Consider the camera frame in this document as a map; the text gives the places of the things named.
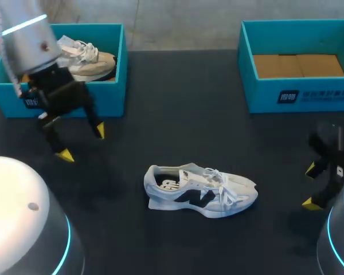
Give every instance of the beige sneaker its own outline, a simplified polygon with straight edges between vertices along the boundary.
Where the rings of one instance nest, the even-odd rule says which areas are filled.
[[[117,58],[99,52],[91,43],[75,41],[63,36],[58,41],[62,55],[57,59],[60,67],[68,67],[76,81],[104,81],[115,76]]]

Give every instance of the white dome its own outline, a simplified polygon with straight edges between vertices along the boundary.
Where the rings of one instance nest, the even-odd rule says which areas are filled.
[[[28,165],[0,157],[0,273],[33,246],[48,212],[44,180]]]

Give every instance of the teal box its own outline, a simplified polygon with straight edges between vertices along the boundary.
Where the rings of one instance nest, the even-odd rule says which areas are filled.
[[[344,19],[243,21],[238,63],[250,113],[344,111],[344,77],[259,79],[255,54],[336,54]]]
[[[127,45],[124,27],[121,24],[55,24],[52,25],[57,39],[66,35],[74,40],[92,43],[101,52],[112,53],[118,58],[114,82],[89,82],[87,87],[93,94],[98,115],[120,117],[124,112],[127,81]],[[27,84],[21,84],[28,91]],[[43,113],[40,109],[27,109],[15,94],[12,83],[5,72],[0,58],[0,108],[6,117],[35,117]],[[70,117],[85,117],[82,109],[70,113]]]

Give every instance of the shoe insole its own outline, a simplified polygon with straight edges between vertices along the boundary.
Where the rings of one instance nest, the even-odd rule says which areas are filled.
[[[156,175],[155,181],[159,188],[166,191],[179,189],[179,177],[174,175]]]

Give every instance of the white cable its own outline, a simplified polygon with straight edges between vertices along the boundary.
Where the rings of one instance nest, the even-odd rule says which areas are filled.
[[[15,93],[17,94],[18,97],[20,97],[22,95],[21,84],[19,83],[18,77],[14,74],[13,70],[10,67],[9,59],[8,59],[7,53],[6,53],[4,38],[2,37],[2,32],[3,32],[2,17],[1,17],[1,13],[0,13],[0,55],[1,55],[4,67],[6,69],[6,73],[9,77],[11,83],[13,83],[13,85],[14,85]]]

